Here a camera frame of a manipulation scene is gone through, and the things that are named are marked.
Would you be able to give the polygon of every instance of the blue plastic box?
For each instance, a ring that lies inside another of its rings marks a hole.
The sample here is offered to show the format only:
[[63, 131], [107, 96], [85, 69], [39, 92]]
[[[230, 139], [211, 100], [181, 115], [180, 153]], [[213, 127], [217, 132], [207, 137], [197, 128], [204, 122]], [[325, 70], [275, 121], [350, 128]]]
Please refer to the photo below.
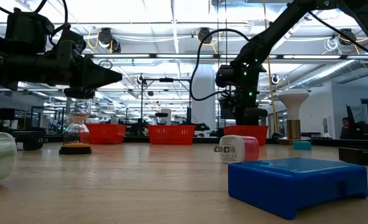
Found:
[[366, 168], [318, 159], [228, 165], [228, 194], [285, 219], [296, 210], [347, 196], [368, 197]]

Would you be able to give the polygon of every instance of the ceiling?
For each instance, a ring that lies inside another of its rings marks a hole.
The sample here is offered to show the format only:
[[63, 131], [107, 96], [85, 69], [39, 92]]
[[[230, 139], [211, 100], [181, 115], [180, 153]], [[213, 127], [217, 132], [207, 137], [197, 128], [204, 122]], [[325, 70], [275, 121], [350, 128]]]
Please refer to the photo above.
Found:
[[[3, 0], [0, 6], [12, 11], [18, 7], [23, 11], [34, 10], [40, 0]], [[209, 27], [210, 30], [218, 28], [231, 28], [243, 32], [252, 37], [265, 30], [265, 15], [262, 1], [247, 3], [246, 0], [66, 0], [68, 5], [68, 21], [72, 24], [72, 30], [78, 32], [87, 39], [94, 48], [87, 46], [84, 54], [108, 54], [109, 52], [99, 44], [97, 45], [97, 33], [102, 27], [112, 28], [114, 38], [121, 45], [122, 54], [195, 54], [199, 41], [196, 33], [200, 27]], [[267, 1], [267, 21], [273, 22], [286, 9], [286, 3], [291, 1]], [[322, 20], [337, 29], [351, 28], [358, 40], [365, 39], [366, 35], [357, 25], [355, 20], [338, 10], [316, 11]], [[55, 26], [64, 21], [64, 8], [61, 0], [48, 0], [40, 14], [48, 17]], [[7, 15], [0, 11], [0, 36], [6, 31]], [[282, 55], [330, 55], [357, 54], [354, 46], [337, 44], [337, 38], [330, 40], [333, 31], [323, 26], [318, 21], [310, 18], [302, 18], [295, 25], [290, 34], [286, 34], [273, 48], [271, 54]], [[203, 46], [202, 54], [237, 54], [246, 44], [239, 35], [234, 33], [221, 33], [213, 36], [214, 45]], [[368, 40], [360, 42], [368, 47]], [[98, 63], [104, 60], [95, 58]], [[229, 59], [201, 60], [201, 63], [212, 65], [213, 72], [219, 65], [229, 62]], [[120, 105], [119, 110], [125, 113], [124, 108], [140, 108], [140, 85], [136, 81], [138, 75], [145, 78], [180, 78], [189, 79], [193, 71], [195, 61], [190, 58], [114, 58], [110, 59], [113, 70], [123, 74], [123, 80], [99, 91], [97, 101], [100, 103], [99, 115], [110, 116], [103, 113], [111, 105]], [[302, 79], [315, 69], [326, 64], [338, 63], [327, 60], [271, 60], [271, 73], [281, 78], [279, 88], [285, 88], [287, 84]], [[260, 74], [259, 89], [269, 90], [268, 62], [263, 66], [267, 73]], [[33, 83], [22, 83], [21, 89], [63, 89], [66, 86], [49, 87]], [[183, 114], [188, 105], [188, 82], [160, 83], [154, 82], [147, 90], [154, 90], [153, 96], [145, 95], [145, 113], [152, 114], [154, 110], [163, 107], [173, 108], [173, 114]], [[45, 98], [48, 102], [63, 103], [61, 91], [36, 91], [36, 95]], [[266, 94], [260, 94], [260, 100]]]

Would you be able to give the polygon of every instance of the red plastic basket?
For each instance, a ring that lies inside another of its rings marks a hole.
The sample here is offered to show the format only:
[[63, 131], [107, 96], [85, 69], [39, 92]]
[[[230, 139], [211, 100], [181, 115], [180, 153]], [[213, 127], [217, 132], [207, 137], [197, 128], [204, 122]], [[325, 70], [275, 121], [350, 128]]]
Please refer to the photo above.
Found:
[[224, 135], [251, 136], [257, 138], [258, 145], [265, 145], [267, 140], [268, 126], [227, 126], [224, 127]]
[[193, 125], [148, 125], [151, 144], [192, 144]]
[[90, 144], [116, 144], [124, 140], [126, 126], [120, 124], [86, 124]]

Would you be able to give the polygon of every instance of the table surface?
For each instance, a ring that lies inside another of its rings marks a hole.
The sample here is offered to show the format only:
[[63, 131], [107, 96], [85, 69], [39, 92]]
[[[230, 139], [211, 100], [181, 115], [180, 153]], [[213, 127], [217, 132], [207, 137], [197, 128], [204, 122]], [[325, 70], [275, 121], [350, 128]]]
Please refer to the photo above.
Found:
[[[126, 143], [80, 156], [60, 156], [59, 147], [18, 152], [0, 181], [0, 223], [368, 223], [368, 199], [322, 203], [288, 221], [230, 198], [213, 144]], [[287, 157], [339, 158], [333, 147], [260, 148], [260, 159]]]

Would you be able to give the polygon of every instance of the white column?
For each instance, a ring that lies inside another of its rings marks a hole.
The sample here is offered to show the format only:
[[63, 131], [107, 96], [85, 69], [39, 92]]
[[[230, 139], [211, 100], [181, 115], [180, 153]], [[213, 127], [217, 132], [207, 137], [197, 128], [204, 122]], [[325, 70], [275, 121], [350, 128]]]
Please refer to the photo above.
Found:
[[[196, 98], [203, 98], [215, 91], [214, 73], [213, 65], [199, 65], [192, 83], [192, 91]], [[215, 131], [214, 100], [214, 96], [204, 101], [192, 100], [192, 123], [205, 123], [210, 128], [210, 131], [203, 132], [205, 137], [209, 137], [206, 133]]]

